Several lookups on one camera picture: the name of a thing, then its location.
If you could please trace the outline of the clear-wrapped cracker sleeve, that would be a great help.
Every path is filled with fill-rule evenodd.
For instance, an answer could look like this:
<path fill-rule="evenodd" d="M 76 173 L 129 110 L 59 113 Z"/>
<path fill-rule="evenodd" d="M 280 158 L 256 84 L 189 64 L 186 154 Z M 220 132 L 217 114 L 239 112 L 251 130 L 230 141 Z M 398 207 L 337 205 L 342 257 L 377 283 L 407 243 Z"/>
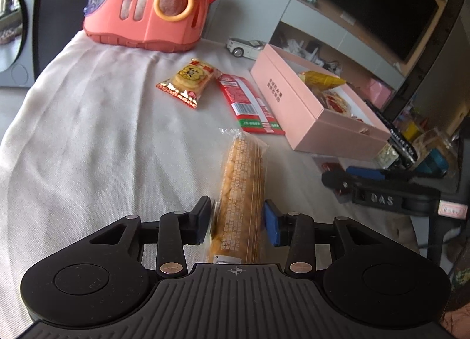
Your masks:
<path fill-rule="evenodd" d="M 264 226 L 264 154 L 267 144 L 240 129 L 231 138 L 214 207 L 206 259 L 212 264 L 255 264 Z"/>

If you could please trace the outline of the red green snack packet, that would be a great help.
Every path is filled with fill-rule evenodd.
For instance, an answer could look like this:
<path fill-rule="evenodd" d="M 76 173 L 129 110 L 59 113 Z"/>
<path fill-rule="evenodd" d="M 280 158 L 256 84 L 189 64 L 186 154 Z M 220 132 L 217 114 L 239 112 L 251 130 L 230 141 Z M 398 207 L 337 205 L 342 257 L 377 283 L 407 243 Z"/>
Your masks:
<path fill-rule="evenodd" d="M 217 81 L 243 131 L 253 134 L 285 135 L 281 125 L 250 81 L 226 73 L 219 76 Z"/>

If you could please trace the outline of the small red sauce packet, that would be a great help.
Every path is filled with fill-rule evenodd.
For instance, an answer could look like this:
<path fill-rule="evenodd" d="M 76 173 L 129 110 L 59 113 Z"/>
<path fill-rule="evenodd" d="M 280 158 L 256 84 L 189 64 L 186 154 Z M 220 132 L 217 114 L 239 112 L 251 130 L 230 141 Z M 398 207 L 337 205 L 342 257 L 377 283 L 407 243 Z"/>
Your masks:
<path fill-rule="evenodd" d="M 321 174 L 330 171 L 344 171 L 342 164 L 336 157 L 314 155 L 312 159 Z M 334 194 L 339 204 L 346 204 L 350 201 L 350 191 L 348 189 L 330 189 L 330 191 Z"/>

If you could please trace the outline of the teal bottle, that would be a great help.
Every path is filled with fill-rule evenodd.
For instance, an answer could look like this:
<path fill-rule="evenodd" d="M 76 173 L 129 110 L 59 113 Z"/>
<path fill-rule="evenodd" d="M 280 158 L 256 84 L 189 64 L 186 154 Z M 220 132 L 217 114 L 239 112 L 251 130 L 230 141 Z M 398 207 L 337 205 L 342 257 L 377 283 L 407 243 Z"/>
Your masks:
<path fill-rule="evenodd" d="M 418 174 L 431 178 L 443 178 L 448 170 L 449 162 L 437 148 L 433 148 L 415 169 Z"/>

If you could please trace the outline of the pink open storage box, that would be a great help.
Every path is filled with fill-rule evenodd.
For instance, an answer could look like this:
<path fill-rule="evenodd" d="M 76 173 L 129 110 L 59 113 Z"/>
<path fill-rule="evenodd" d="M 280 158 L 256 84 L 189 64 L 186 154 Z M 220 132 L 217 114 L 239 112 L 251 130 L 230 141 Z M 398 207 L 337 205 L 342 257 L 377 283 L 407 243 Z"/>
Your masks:
<path fill-rule="evenodd" d="M 371 161 L 390 132 L 349 85 L 335 89 L 348 105 L 348 117 L 325 108 L 298 73 L 326 73 L 320 66 L 267 44 L 251 75 L 295 151 Z"/>

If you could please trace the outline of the red snack packet in box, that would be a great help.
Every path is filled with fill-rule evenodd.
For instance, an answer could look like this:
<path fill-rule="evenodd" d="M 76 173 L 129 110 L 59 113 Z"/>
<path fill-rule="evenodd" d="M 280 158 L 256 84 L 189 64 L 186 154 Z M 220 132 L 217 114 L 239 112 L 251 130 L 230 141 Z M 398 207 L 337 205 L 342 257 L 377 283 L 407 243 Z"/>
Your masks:
<path fill-rule="evenodd" d="M 326 106 L 330 111 L 334 111 L 345 117 L 352 117 L 352 111 L 349 103 L 344 100 L 338 93 L 326 90 L 322 92 Z"/>

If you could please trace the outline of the yellow snack packet in box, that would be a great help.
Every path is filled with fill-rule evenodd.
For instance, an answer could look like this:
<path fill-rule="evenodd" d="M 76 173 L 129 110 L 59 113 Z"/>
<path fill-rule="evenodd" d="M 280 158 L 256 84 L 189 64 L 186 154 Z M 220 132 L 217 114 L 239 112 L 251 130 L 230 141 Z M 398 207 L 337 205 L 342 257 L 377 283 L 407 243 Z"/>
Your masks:
<path fill-rule="evenodd" d="M 299 73 L 299 78 L 309 89 L 317 89 L 319 91 L 330 90 L 347 83 L 346 80 L 340 77 L 334 77 L 316 71 L 301 72 Z"/>

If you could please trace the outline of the white tablecloth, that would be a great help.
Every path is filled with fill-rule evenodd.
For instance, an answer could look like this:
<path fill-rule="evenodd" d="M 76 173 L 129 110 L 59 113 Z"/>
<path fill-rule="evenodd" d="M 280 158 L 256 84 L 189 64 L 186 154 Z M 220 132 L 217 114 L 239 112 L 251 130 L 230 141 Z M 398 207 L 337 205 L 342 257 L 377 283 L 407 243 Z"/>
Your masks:
<path fill-rule="evenodd" d="M 164 54 L 78 32 L 26 93 L 1 140 L 3 338 L 30 326 L 20 283 L 39 260 L 127 215 L 217 198 L 233 111 L 216 83 L 196 109 L 157 88 L 192 58 L 245 78 L 253 67 L 211 41 Z"/>

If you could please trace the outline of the orange rice cracker packet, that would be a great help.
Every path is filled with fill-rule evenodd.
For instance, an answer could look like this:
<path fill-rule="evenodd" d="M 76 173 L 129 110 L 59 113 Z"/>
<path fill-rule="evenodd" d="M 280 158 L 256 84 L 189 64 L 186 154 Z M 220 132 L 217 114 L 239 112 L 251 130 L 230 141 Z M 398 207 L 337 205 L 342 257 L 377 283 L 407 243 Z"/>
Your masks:
<path fill-rule="evenodd" d="M 192 58 L 175 75 L 155 85 L 159 90 L 181 100 L 192 109 L 198 102 L 210 81 L 219 79 L 221 71 L 198 58 Z"/>

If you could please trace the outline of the white toy car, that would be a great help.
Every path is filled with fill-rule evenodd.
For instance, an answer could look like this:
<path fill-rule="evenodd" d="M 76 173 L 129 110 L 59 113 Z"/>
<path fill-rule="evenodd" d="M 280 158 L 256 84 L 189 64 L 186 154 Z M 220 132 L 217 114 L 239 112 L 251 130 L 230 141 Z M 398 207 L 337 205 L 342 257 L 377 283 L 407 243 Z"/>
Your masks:
<path fill-rule="evenodd" d="M 266 43 L 261 40 L 244 40 L 230 37 L 225 43 L 225 47 L 236 58 L 247 58 L 256 61 Z"/>

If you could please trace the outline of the coral toy carrier case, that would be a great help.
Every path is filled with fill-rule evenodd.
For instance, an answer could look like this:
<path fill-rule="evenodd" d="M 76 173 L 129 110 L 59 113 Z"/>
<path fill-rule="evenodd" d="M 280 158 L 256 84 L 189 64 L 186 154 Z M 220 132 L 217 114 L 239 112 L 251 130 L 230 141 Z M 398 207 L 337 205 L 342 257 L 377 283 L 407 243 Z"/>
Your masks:
<path fill-rule="evenodd" d="M 97 43 L 167 53 L 193 49 L 214 0 L 88 0 L 83 31 Z"/>

